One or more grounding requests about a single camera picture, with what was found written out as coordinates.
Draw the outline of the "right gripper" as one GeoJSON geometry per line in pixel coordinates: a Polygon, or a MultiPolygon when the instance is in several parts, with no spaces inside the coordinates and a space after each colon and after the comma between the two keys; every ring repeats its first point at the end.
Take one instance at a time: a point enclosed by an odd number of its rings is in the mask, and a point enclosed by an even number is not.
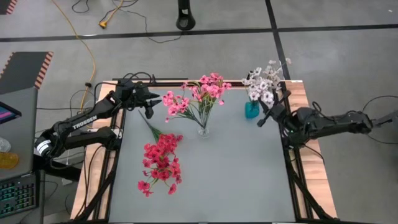
{"type": "Polygon", "coordinates": [[[277,103],[274,103],[271,108],[268,108],[268,106],[262,100],[259,100],[259,104],[262,107],[265,117],[263,117],[257,122],[257,126],[262,127],[266,123],[269,117],[271,117],[273,120],[277,121],[278,123],[282,123],[284,118],[288,115],[286,107],[284,106],[284,101],[290,95],[291,91],[287,90],[282,95],[282,98],[277,103]]]}

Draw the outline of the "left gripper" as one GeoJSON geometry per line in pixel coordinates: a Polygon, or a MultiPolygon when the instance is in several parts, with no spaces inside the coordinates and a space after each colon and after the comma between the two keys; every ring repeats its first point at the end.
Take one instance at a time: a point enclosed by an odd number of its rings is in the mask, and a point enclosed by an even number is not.
{"type": "Polygon", "coordinates": [[[158,98],[160,95],[149,91],[148,87],[142,82],[137,82],[134,86],[132,94],[131,110],[134,108],[144,108],[147,119],[153,116],[152,107],[161,103],[161,100],[151,100],[150,98],[158,98]]]}

